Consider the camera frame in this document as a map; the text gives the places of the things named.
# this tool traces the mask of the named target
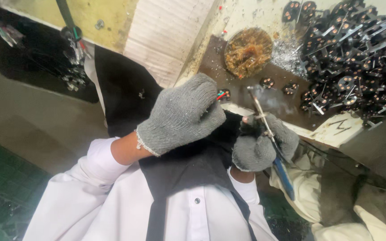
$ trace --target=green wire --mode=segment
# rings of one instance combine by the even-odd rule
[[[74,27],[74,36],[76,38],[76,40],[78,39],[78,35],[77,35],[77,30],[76,30],[76,27]]]

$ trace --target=smoke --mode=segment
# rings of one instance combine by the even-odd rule
[[[277,114],[280,118],[297,112],[295,107],[289,107],[281,90],[274,88],[265,89],[260,85],[255,85],[254,94],[260,102],[264,112]]]

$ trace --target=pile of connectors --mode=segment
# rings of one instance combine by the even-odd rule
[[[386,117],[386,16],[363,0],[330,10],[314,2],[289,2],[282,21],[304,31],[300,66],[311,82],[301,109],[324,114],[352,110],[374,126]]]

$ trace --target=black cloth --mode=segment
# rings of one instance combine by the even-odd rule
[[[134,61],[99,46],[95,48],[95,66],[101,87],[108,133],[125,136],[146,120],[162,88],[147,70]],[[166,198],[183,189],[218,185],[228,189],[248,223],[251,239],[256,240],[249,224],[248,204],[235,190],[227,175],[232,161],[241,116],[226,113],[227,121],[202,140],[176,148],[161,157],[139,161],[153,195],[147,241],[164,238]]]

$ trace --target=glove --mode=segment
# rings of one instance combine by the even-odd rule
[[[160,92],[150,118],[138,125],[138,142],[154,156],[200,140],[226,120],[217,83],[197,74],[184,85]]]
[[[272,114],[266,116],[266,121],[282,155],[290,160],[297,149],[299,136]],[[259,172],[270,167],[275,160],[276,151],[271,139],[262,134],[264,129],[264,124],[259,125],[253,115],[242,118],[241,136],[236,140],[232,152],[232,161],[241,171]]]

